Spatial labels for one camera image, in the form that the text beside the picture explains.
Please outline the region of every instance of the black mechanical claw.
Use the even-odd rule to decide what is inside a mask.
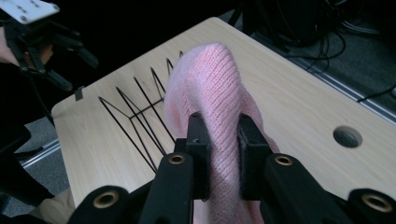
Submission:
[[[73,90],[73,85],[53,70],[47,71],[41,62],[40,50],[53,45],[61,49],[74,51],[79,58],[93,68],[97,68],[97,58],[86,50],[80,39],[79,32],[71,30],[59,23],[45,18],[30,24],[21,24],[9,18],[3,21],[7,46],[11,49],[20,65],[20,71],[26,77],[45,78],[63,91]],[[32,64],[26,61],[25,53],[29,53]]]

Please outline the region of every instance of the folded pink cloth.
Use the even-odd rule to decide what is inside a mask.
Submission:
[[[233,55],[218,42],[184,53],[168,82],[164,117],[170,132],[186,138],[189,116],[197,111],[208,129],[212,154],[210,198],[195,201],[194,223],[263,223],[259,202],[239,195],[237,142],[239,115],[251,116],[263,133],[262,116],[241,82]]]

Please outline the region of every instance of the table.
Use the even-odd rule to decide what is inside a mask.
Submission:
[[[160,120],[159,84],[166,87],[180,52],[214,41],[233,53],[262,112],[264,130],[281,152],[297,158],[323,188],[341,198],[355,188],[396,198],[394,125],[224,21],[210,18],[82,89],[82,99],[73,95],[52,108],[76,205],[102,186],[133,191],[154,177],[137,150],[144,153],[139,136],[154,163],[163,154],[138,118],[148,120],[166,153],[173,151],[174,142]],[[146,110],[131,122],[135,106]],[[334,133],[359,146],[340,145]]]

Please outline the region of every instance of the human hand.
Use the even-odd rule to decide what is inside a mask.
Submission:
[[[52,45],[47,45],[40,50],[40,58],[43,64],[46,64],[50,57],[52,56]],[[23,57],[31,68],[34,68],[32,59],[28,52],[25,52]],[[4,27],[0,27],[0,63],[13,63],[19,66],[17,59],[12,53],[11,49],[7,46],[6,36],[4,32]]]

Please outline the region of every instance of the pink fabric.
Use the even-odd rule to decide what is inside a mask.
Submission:
[[[263,223],[259,203],[243,201],[238,194],[236,132],[240,113],[246,113],[263,133],[262,116],[241,83],[233,55],[219,42],[187,51],[168,82],[164,116],[177,138],[186,138],[189,116],[197,111],[211,138],[212,159],[210,198],[195,201],[194,223]]]

